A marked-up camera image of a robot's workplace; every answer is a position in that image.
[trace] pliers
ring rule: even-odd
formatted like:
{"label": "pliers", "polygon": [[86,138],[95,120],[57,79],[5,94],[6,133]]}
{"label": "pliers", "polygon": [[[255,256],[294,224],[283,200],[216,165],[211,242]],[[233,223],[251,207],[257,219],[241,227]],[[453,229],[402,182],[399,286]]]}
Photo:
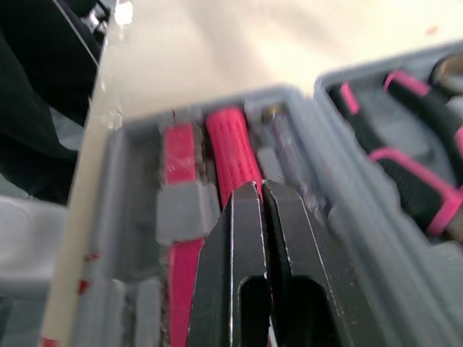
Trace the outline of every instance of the pliers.
{"label": "pliers", "polygon": [[[459,181],[463,180],[463,165],[459,156],[459,143],[463,143],[460,142],[463,136],[459,132],[460,122],[445,104],[440,104],[438,95],[404,72],[391,73],[386,78],[384,89],[410,108],[418,108],[423,120],[430,127],[437,128],[438,136],[442,140],[446,139],[444,146],[449,152],[456,175],[460,178]],[[347,82],[332,88],[330,96],[341,115],[353,128],[357,141],[369,159],[380,164],[396,182],[404,212],[429,234],[447,233],[451,238],[462,242],[463,194],[422,164],[387,146],[368,123],[364,109]],[[449,121],[438,121],[438,112],[447,116]]]}
{"label": "pliers", "polygon": [[338,240],[292,188],[261,189],[234,190],[205,241],[187,347],[384,346]]}

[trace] wooden table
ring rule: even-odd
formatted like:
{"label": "wooden table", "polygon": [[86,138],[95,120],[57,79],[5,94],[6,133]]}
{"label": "wooden table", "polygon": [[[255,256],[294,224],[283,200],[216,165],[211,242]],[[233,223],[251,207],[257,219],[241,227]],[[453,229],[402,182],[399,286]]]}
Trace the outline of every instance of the wooden table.
{"label": "wooden table", "polygon": [[69,346],[104,145],[123,121],[282,82],[311,94],[328,70],[461,37],[462,14],[458,0],[119,0],[42,336]]}

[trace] ribbed grip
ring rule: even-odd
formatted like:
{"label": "ribbed grip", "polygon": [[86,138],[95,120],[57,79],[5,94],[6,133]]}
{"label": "ribbed grip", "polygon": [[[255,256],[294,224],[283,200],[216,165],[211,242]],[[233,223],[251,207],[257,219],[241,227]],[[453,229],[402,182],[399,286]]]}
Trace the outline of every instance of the ribbed grip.
{"label": "ribbed grip", "polygon": [[206,121],[216,159],[218,187],[224,207],[230,194],[254,181],[261,194],[262,174],[247,136],[245,116],[239,108],[224,108]]}

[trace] pink handle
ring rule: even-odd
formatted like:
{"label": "pink handle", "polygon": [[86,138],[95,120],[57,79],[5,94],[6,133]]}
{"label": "pink handle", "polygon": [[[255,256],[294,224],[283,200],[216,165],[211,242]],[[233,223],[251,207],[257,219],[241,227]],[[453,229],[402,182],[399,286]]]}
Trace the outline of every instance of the pink handle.
{"label": "pink handle", "polygon": [[261,194],[260,173],[247,136],[245,116],[239,108],[214,112],[205,123],[216,159],[222,207],[230,194],[247,182],[254,181]]}
{"label": "pink handle", "polygon": [[463,203],[463,194],[455,187],[440,179],[435,173],[423,165],[405,156],[402,152],[389,147],[383,147],[373,151],[369,158],[373,161],[390,159],[406,168],[421,181],[426,182],[436,190],[442,197],[442,207],[434,216],[428,226],[427,232],[432,235],[442,234],[447,224],[454,217],[455,213]]}
{"label": "pink handle", "polygon": [[340,92],[351,115],[355,115],[356,113],[358,113],[360,110],[360,106],[357,102],[357,99],[354,96],[354,93],[352,92],[352,89],[350,89],[349,83],[344,82],[341,86]]}
{"label": "pink handle", "polygon": [[[196,181],[193,125],[181,124],[166,130],[164,179],[166,184]],[[187,344],[196,267],[203,241],[197,239],[169,247],[169,332],[172,347],[185,347]]]}
{"label": "pink handle", "polygon": [[386,81],[384,82],[384,91],[388,90],[392,81],[400,83],[418,96],[425,96],[431,90],[429,85],[417,80],[402,70],[395,70],[387,76]]}

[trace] screwdriver handle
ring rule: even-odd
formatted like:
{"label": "screwdriver handle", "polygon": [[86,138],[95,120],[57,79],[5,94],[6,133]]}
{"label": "screwdriver handle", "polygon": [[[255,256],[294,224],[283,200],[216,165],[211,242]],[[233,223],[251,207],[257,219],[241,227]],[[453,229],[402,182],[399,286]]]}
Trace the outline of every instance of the screwdriver handle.
{"label": "screwdriver handle", "polygon": [[335,87],[330,96],[369,159],[380,164],[396,182],[404,212],[422,230],[442,234],[463,203],[463,195],[420,163],[387,147],[369,125],[348,83]]}
{"label": "screwdriver handle", "polygon": [[255,182],[261,194],[262,174],[249,142],[245,115],[237,107],[212,113],[205,122],[211,139],[222,207],[232,192]]}
{"label": "screwdriver handle", "polygon": [[463,184],[463,119],[447,107],[445,97],[402,70],[388,74],[384,90],[436,133],[459,185]]}

